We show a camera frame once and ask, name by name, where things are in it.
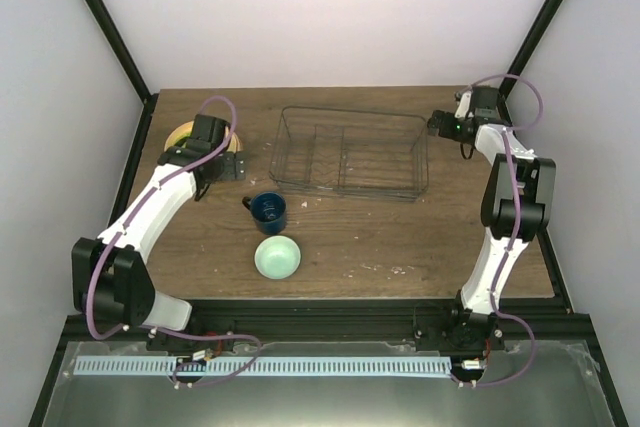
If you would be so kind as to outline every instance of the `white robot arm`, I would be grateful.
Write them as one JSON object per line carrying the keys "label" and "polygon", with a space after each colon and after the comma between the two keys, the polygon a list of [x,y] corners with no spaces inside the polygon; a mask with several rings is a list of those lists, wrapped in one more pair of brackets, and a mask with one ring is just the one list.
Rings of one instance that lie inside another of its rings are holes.
{"label": "white robot arm", "polygon": [[[196,115],[185,144],[170,146],[162,153],[151,180],[120,218],[96,239],[76,242],[71,260],[77,310],[84,312],[92,297],[93,311],[105,320],[174,331],[187,326],[191,304],[157,292],[146,264],[180,207],[189,199],[199,200],[211,183],[222,179],[229,164],[235,166],[236,154],[218,156],[214,152],[223,152],[228,131],[227,122]],[[98,265],[101,272],[90,295],[90,281]]]}
{"label": "white robot arm", "polygon": [[[498,307],[500,294],[516,260],[535,234],[546,227],[555,182],[555,163],[538,158],[533,150],[526,149],[515,138],[498,114],[498,100],[497,89],[474,87],[459,97],[455,114],[436,111],[428,123],[432,135],[458,141],[461,146],[470,145],[492,165],[481,208],[484,242],[473,272],[460,292],[463,309],[481,315],[490,315],[494,311],[492,296]],[[515,220],[513,186],[502,138],[505,131],[509,154],[517,167],[521,225],[508,260],[496,279]]]}

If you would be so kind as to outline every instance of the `frame pole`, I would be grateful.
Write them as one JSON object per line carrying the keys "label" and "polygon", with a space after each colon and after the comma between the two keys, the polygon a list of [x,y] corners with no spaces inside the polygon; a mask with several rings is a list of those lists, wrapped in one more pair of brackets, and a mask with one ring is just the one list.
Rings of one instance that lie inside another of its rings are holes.
{"label": "frame pole", "polygon": [[118,32],[116,24],[113,22],[111,15],[109,15],[109,11],[104,5],[104,2],[102,0],[85,0],[85,2],[89,6],[91,13],[93,13],[96,22],[98,22],[98,25],[102,29],[107,41],[111,45],[118,61],[120,61],[120,65],[122,65],[127,77],[129,77],[138,97],[140,97],[140,100],[143,103],[146,103],[151,98],[151,92],[149,92],[147,84],[145,84],[138,67],[133,61],[133,57],[131,57],[124,40],[122,40],[122,37]]}
{"label": "frame pole", "polygon": [[[544,4],[540,8],[540,12],[536,16],[533,21],[533,25],[529,29],[529,33],[524,39],[524,42],[520,46],[520,50],[516,54],[515,59],[511,63],[511,67],[509,67],[508,72],[510,74],[520,75],[524,71],[527,62],[533,55],[533,52],[536,50],[536,47],[540,43],[542,36],[549,27],[549,24],[553,20],[553,17],[556,15],[558,8],[562,4],[563,0],[545,0]],[[500,84],[500,93],[506,99],[509,97],[509,94],[513,90],[513,87],[516,85],[516,81],[514,79],[504,79],[502,84]],[[505,118],[509,119],[509,114],[504,112]]]}

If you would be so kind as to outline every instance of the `wooden tabletop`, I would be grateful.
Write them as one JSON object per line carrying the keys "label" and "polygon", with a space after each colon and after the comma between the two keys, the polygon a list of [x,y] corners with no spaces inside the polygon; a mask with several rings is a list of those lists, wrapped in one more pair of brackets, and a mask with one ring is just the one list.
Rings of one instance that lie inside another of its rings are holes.
{"label": "wooden tabletop", "polygon": [[[148,182],[169,134],[193,120],[214,93],[238,108],[237,133],[247,178],[214,184],[187,202],[160,236],[148,262],[156,289],[182,298],[450,297],[468,279],[484,227],[480,203],[490,166],[461,158],[458,144],[429,137],[430,183],[415,203],[285,193],[283,235],[300,246],[290,278],[268,280],[253,255],[265,236],[243,196],[277,190],[268,176],[282,108],[333,106],[420,114],[454,109],[454,87],[163,90],[142,152],[131,200]],[[229,119],[223,103],[208,112]],[[506,296],[552,296],[537,242],[517,262]]]}

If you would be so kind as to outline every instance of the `light green bowl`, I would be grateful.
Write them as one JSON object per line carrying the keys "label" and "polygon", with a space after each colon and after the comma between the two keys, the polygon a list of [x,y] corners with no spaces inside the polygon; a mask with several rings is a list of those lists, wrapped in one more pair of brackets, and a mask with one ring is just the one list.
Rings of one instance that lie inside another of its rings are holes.
{"label": "light green bowl", "polygon": [[262,241],[254,260],[258,272],[268,279],[286,279],[300,265],[300,248],[289,237],[276,235]]}

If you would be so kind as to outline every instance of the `roll of tape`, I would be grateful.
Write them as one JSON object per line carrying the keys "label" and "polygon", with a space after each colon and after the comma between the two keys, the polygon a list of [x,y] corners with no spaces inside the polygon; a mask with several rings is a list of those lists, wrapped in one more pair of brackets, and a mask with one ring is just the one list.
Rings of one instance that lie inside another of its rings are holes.
{"label": "roll of tape", "polygon": [[[169,137],[167,137],[167,140],[164,143],[164,150],[167,150],[169,147],[177,145],[183,140],[185,140],[187,137],[191,135],[192,129],[193,129],[193,120],[191,122],[182,124],[180,127],[175,129],[173,132],[171,132],[171,134],[169,134]],[[228,127],[226,128],[225,132],[226,134],[229,134]],[[242,142],[240,142],[240,138],[234,132],[233,136],[231,137],[231,142],[229,142],[229,148],[227,149],[227,152],[239,152],[241,150],[242,150]]]}

